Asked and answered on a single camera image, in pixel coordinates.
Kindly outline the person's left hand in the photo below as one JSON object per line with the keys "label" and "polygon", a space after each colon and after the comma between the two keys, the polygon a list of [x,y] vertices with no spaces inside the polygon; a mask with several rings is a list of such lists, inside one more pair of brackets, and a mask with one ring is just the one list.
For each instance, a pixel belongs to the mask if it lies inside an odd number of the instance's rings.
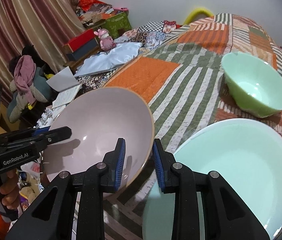
{"label": "person's left hand", "polygon": [[17,170],[10,170],[6,175],[7,180],[0,187],[0,193],[4,195],[1,202],[9,210],[15,210],[20,204]]}

